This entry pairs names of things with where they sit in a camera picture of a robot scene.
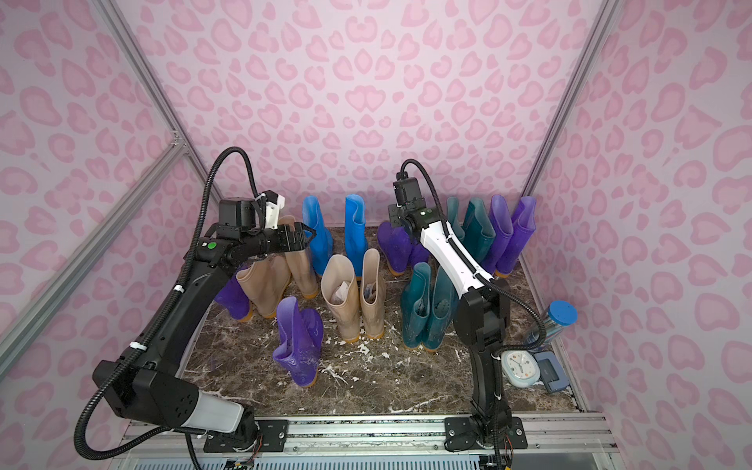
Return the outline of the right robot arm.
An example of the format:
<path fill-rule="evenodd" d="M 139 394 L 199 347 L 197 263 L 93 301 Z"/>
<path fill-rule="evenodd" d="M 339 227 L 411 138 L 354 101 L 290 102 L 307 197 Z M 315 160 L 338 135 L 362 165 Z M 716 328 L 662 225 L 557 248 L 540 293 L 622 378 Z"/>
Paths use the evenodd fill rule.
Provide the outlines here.
<path fill-rule="evenodd" d="M 470 430 L 450 437 L 445 448 L 458 452 L 473 444 L 511 450 L 512 413 L 503 386 L 501 354 L 510 317 L 511 293 L 501 280 L 482 270 L 442 221 L 436 209 L 421 197 L 389 207 L 390 221 L 401 224 L 431 253 L 448 274 L 459 302 L 454 319 L 456 334 L 470 352 L 473 373 L 473 414 Z"/>

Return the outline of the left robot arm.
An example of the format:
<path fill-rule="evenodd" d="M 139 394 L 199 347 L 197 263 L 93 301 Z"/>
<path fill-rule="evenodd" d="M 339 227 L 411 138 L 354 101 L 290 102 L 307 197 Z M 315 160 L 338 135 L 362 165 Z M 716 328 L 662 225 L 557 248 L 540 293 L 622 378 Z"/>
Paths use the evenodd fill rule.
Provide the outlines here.
<path fill-rule="evenodd" d="M 202 392 L 178 376 L 180 364 L 207 309 L 237 270 L 250 259 L 301 251 L 316 232 L 296 222 L 267 229 L 214 224 L 186 255 L 186 275 L 135 342 L 115 362 L 93 372 L 94 405 L 107 401 L 121 418 L 166 430 L 221 435 L 239 448 L 254 444 L 259 427 L 252 409 Z"/>

